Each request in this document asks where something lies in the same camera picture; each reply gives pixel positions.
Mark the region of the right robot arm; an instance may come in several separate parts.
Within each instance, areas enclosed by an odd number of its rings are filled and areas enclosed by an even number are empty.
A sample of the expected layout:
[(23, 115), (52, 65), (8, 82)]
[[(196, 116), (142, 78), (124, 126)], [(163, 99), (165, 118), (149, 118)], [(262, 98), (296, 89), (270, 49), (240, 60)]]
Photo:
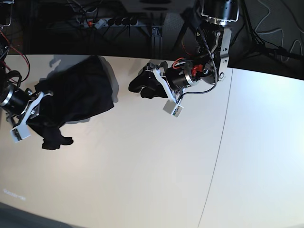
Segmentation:
[[(13, 46), (12, 40), (8, 39), (3, 32), (4, 27), (11, 25), (12, 16), (10, 16), (9, 23), (6, 23), (6, 19), (7, 13), (12, 13), (13, 4), (13, 0), (0, 2), (0, 108), (6, 112), (7, 117), (20, 118), (27, 111), (29, 103), (32, 101), (33, 92), (30, 89), (24, 91), (20, 88), (30, 74), (29, 59)], [(28, 68), (25, 77), (6, 64), (5, 58), (11, 49), (25, 60)]]

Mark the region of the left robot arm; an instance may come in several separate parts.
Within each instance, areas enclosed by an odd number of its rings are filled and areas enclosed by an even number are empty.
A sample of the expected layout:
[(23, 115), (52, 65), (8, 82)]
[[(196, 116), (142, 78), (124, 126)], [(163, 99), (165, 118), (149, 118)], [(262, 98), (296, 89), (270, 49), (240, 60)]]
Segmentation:
[(172, 98), (178, 102), (187, 94), (185, 89), (199, 81), (213, 88), (223, 79), (226, 63), (224, 55), (229, 51), (231, 31), (226, 26), (239, 17), (236, 0), (200, 0), (182, 13), (183, 27), (179, 41), (188, 28), (193, 30), (198, 50), (188, 57), (176, 59), (172, 65), (163, 61), (147, 63), (141, 73), (133, 79), (128, 90), (142, 98)]

